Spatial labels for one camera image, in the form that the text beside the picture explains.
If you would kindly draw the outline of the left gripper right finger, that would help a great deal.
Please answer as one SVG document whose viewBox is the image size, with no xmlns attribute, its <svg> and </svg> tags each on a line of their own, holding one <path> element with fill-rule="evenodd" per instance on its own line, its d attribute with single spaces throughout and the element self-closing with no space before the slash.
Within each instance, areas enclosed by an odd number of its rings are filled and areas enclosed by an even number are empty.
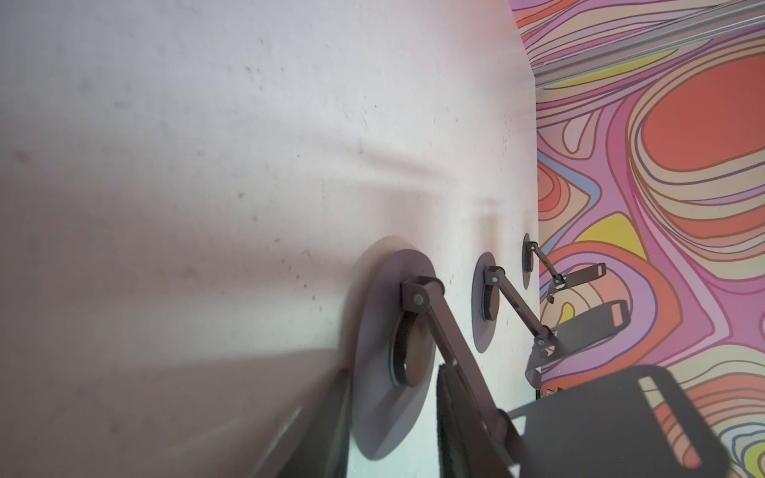
<svg viewBox="0 0 765 478">
<path fill-rule="evenodd" d="M 455 366 L 442 364 L 436 381 L 441 477 L 512 477 L 507 459 L 485 430 Z"/>
</svg>

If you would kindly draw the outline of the dark grey phone stand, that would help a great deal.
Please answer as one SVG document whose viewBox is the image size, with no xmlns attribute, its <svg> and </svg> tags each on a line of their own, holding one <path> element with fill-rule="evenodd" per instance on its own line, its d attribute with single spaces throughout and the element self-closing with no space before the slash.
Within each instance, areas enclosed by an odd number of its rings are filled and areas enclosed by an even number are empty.
<svg viewBox="0 0 765 478">
<path fill-rule="evenodd" d="M 532 241 L 530 235 L 526 233 L 523 238 L 521 253 L 523 284 L 525 288 L 528 288 L 530 285 L 531 273 L 535 267 L 535 258 L 551 274 L 551 282 L 545 295 L 546 300 L 550 304 L 554 303 L 557 293 L 599 280 L 608 273 L 606 264 L 599 263 L 568 274 L 562 274 L 541 250 L 540 245 L 536 241 Z"/>
</svg>

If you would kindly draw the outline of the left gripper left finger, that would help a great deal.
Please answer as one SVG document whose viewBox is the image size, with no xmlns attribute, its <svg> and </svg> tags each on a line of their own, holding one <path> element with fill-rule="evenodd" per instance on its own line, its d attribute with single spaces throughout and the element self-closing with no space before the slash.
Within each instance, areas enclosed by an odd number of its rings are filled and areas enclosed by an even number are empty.
<svg viewBox="0 0 765 478">
<path fill-rule="evenodd" d="M 278 477 L 347 476 L 352 398 L 352 373 L 342 368 Z"/>
</svg>

